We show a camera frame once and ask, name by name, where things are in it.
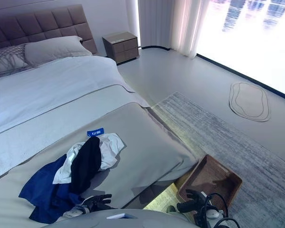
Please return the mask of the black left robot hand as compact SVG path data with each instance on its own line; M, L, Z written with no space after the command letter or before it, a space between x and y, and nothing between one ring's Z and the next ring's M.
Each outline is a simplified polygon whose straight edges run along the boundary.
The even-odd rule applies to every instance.
M87 206L90 212L114 209L110 207L112 194L91 196L84 200L82 205Z

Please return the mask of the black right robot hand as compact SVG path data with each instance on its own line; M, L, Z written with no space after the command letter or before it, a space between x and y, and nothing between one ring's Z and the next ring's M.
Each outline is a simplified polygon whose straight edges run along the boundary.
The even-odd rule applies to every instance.
M191 189L186 189L185 191L187 198L190 200L183 203L177 203L178 211L181 213L187 213L200 210L206 202L207 195Z

